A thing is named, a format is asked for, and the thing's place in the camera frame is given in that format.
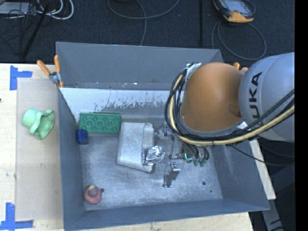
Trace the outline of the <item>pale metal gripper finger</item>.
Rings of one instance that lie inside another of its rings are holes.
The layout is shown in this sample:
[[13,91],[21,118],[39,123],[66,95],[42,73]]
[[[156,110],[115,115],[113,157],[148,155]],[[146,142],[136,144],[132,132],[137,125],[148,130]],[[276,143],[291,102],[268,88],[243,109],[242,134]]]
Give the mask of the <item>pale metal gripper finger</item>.
[[171,188],[172,182],[176,180],[179,173],[181,172],[180,167],[177,162],[169,162],[167,163],[164,171],[164,179],[163,179],[163,187]]
[[157,129],[157,136],[158,137],[172,137],[174,136],[174,133],[167,124],[162,124]]

